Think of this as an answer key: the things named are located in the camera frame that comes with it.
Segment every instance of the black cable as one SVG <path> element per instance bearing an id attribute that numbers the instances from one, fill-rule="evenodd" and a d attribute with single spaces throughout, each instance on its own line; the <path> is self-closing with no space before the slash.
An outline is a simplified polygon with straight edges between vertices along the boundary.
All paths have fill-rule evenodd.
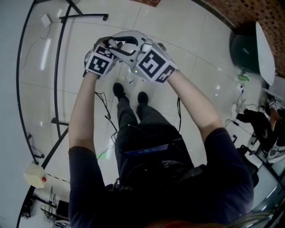
<path id="1" fill-rule="evenodd" d="M 249 133 L 247 130 L 245 130 L 243 127 L 241 127 L 237 122 L 233 121 L 233 120 L 230 120 L 227 125 L 225 126 L 225 128 L 228 126 L 229 123 L 233 123 L 234 125 L 236 126 L 239 126 L 242 130 L 246 131 L 247 133 Z"/>
<path id="2" fill-rule="evenodd" d="M 178 116 L 180 118 L 179 120 L 179 130 L 178 132 L 180 132 L 180 128 L 181 128 L 181 107 L 180 107 L 180 98 L 177 98 L 177 109 L 178 109 Z"/>
<path id="3" fill-rule="evenodd" d="M 98 160 L 98 159 L 99 159 L 104 153 L 106 153 L 109 149 L 113 149 L 113 148 L 115 147 L 116 134 L 118 133 L 118 130 L 117 130 L 117 128 L 115 127 L 114 123 L 111 121 L 111 114 L 110 114 L 110 112 L 109 112 L 109 110 L 108 110 L 108 104 L 107 104 L 107 99 L 106 99 L 105 93 L 104 93 L 104 92 L 103 92 L 103 93 L 97 93 L 97 92 L 95 92 L 95 94 L 96 94 L 96 95 L 99 97 L 99 99 L 103 102 L 104 107 L 105 107 L 105 109 L 106 109 L 106 111 L 107 111 L 107 115 L 105 116 L 105 118 L 112 124 L 112 126 L 113 126 L 114 129 L 115 129 L 115 133 L 111 135 L 111 139 L 112 139 L 112 141 L 113 141 L 113 145 L 112 145 L 112 146 L 109 146 L 105 151 L 103 151 L 103 152 L 99 155 L 99 157 L 97 158 L 97 160 Z"/>
<path id="4" fill-rule="evenodd" d="M 238 99 L 237 99 L 237 101 L 236 101 L 236 106 L 238 106 L 238 104 L 239 104 L 239 99 L 241 100 L 241 103 L 245 100 L 245 99 L 242 98 L 242 95 L 244 94 L 245 84 L 244 84 L 244 83 L 241 84 L 241 87 L 242 87 L 243 89 L 242 89 L 242 91 L 241 91 L 241 93 L 240 93 L 240 95 L 239 95 L 239 97 L 238 97 Z M 256 104 L 248 104 L 248 105 L 245 104 L 245 106 L 252 106 L 252 105 L 254 105 L 254 106 L 256 107 L 256 109 L 259 109 L 260 107 L 262 107 L 262 105 L 257 106 Z"/>
<path id="5" fill-rule="evenodd" d="M 49 31 L 48 31 L 48 34 L 46 35 L 46 37 L 45 37 L 45 38 L 39 37 L 38 39 L 35 40 L 35 42 L 32 44 L 32 46 L 30 46 L 30 48 L 28 49 L 28 53 L 27 53 L 27 55 L 26 55 L 24 65 L 22 66 L 22 69 L 19 71 L 19 74 L 21 74 L 22 70 L 23 70 L 23 69 L 25 68 L 25 66 L 26 66 L 27 58 L 28 58 L 28 55 L 29 55 L 30 50 L 32 49 L 32 47 L 37 43 L 37 41 L 38 41 L 39 39 L 41 39 L 42 41 L 45 41 L 45 40 L 48 38 L 49 32 L 50 32 L 50 27 L 51 27 L 51 25 L 49 26 Z"/>

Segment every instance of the hand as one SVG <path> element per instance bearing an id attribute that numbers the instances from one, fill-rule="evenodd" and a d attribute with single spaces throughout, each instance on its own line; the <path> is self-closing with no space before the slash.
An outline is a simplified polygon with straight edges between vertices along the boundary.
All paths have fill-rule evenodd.
<path id="1" fill-rule="evenodd" d="M 84 67 L 85 67 L 85 68 L 86 68 L 86 64 L 88 63 L 88 61 L 89 61 L 89 59 L 90 59 L 92 53 L 96 50 L 96 47 L 97 47 L 98 45 L 101 46 L 101 47 L 105 47 L 105 48 L 109 47 L 109 40 L 110 40 L 110 39 L 111 39 L 111 37 L 102 37 L 102 38 L 100 38 L 100 39 L 97 40 L 97 42 L 93 45 L 93 48 L 85 55 L 85 58 L 84 58 Z M 122 48 L 122 42 L 120 42 L 120 43 L 118 44 L 118 48 L 119 48 L 119 49 Z M 108 72 L 110 72 L 110 71 L 113 69 L 113 67 L 116 65 L 117 61 L 118 61 L 118 58 L 115 57 L 114 60 L 113 60 L 113 62 L 112 62 L 112 64 L 111 64 L 111 66 L 110 66 L 109 69 L 108 69 Z M 88 72 L 89 72 L 89 73 L 92 73 L 92 74 L 95 74 L 95 73 L 93 73 L 93 72 L 90 72 L 90 71 L 88 71 L 88 70 L 85 70 L 84 73 L 83 73 L 83 77 L 84 77 Z"/>

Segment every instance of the person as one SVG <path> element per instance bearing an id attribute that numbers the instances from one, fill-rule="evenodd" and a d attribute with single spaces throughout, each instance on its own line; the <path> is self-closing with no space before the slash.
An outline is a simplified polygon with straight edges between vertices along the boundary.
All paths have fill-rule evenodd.
<path id="1" fill-rule="evenodd" d="M 263 112 L 248 109 L 239 113 L 236 119 L 252 125 L 261 149 L 267 153 L 267 161 L 275 163 L 285 159 L 284 111 L 271 100 L 266 104 L 265 112 L 270 117 L 269 120 Z"/>
<path id="2" fill-rule="evenodd" d="M 105 187 L 93 138 L 97 78 L 85 74 L 69 122 L 71 227 L 217 228 L 251 211 L 251 176 L 214 106 L 179 71 L 168 83 L 200 131 L 207 165 L 193 166 L 181 135 L 148 106 L 144 92 L 138 123 L 123 86 L 115 83 L 119 184 Z"/>

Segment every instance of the black pants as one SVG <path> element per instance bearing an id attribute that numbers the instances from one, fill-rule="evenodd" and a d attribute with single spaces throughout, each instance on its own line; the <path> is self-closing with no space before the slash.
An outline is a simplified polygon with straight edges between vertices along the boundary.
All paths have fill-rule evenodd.
<path id="1" fill-rule="evenodd" d="M 118 123 L 119 123 L 119 132 L 116 139 L 115 144 L 115 154 L 118 164 L 119 175 L 122 171 L 122 166 L 126 161 L 126 158 L 122 156 L 119 152 L 121 150 L 121 146 L 124 143 L 128 143 L 130 130 L 133 128 L 128 125 L 133 126 L 142 126 L 149 124 L 163 124 L 170 125 L 171 124 L 154 108 L 148 106 L 146 103 L 141 103 L 137 107 L 137 115 L 140 119 L 140 124 L 138 124 L 137 118 L 130 107 L 130 103 L 128 100 L 121 98 L 120 102 L 117 105 L 118 108 Z"/>
<path id="2" fill-rule="evenodd" d="M 118 103 L 118 122 L 119 129 L 126 126 L 127 124 L 131 124 L 134 126 L 137 125 L 145 125 L 145 124 L 164 124 L 171 125 L 157 110 L 148 106 L 146 103 L 139 104 L 137 108 L 137 115 L 140 124 L 137 122 L 137 118 L 130 107 L 130 103 L 128 100 L 121 98 Z"/>
<path id="3" fill-rule="evenodd" d="M 120 102 L 118 103 L 119 132 L 115 143 L 115 154 L 120 181 L 124 179 L 127 170 L 129 170 L 130 167 L 135 167 L 141 163 L 140 157 L 127 159 L 126 156 L 124 156 L 124 152 L 128 151 L 125 150 L 127 147 L 126 145 L 142 145 L 142 136 L 141 138 L 137 138 L 136 136 L 137 133 L 140 133 L 140 129 L 147 130 L 148 134 L 151 134 L 154 131 L 156 133 L 158 132 L 158 135 L 163 135 L 163 138 L 167 138 L 169 142 L 181 137 L 174 126 L 172 126 L 157 110 L 148 106 L 146 103 L 139 104 L 136 113 L 141 121 L 139 124 L 130 107 L 129 101 L 123 98 L 120 99 Z M 164 157 L 162 156 L 162 159 L 180 161 L 186 163 L 189 168 L 193 168 L 194 166 L 187 152 L 185 143 L 183 140 L 181 141 L 181 147 L 178 149 L 179 152 L 173 151 L 173 153 L 165 153 Z"/>

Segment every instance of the leg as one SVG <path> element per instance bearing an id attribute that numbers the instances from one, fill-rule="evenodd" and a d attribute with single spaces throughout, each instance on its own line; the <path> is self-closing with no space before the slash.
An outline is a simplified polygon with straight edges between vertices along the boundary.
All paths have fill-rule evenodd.
<path id="1" fill-rule="evenodd" d="M 127 99 L 121 98 L 117 107 L 118 107 L 119 129 L 121 129 L 123 126 L 127 124 L 132 124 L 135 126 L 138 125 L 137 118 L 133 110 L 130 108 L 130 103 Z"/>
<path id="2" fill-rule="evenodd" d="M 129 99 L 125 96 L 124 88 L 121 84 L 115 83 L 113 86 L 113 93 L 118 98 L 118 123 L 119 123 L 119 132 L 115 142 L 115 155 L 117 160 L 119 177 L 121 177 L 122 166 L 128 162 L 128 160 L 121 154 L 124 151 L 124 145 L 128 142 L 130 135 L 130 128 L 127 126 L 138 125 L 137 118 L 130 108 Z"/>
<path id="3" fill-rule="evenodd" d="M 146 103 L 140 103 L 137 108 L 137 115 L 140 119 L 140 125 L 144 124 L 164 124 L 171 125 L 157 110 L 148 106 Z"/>

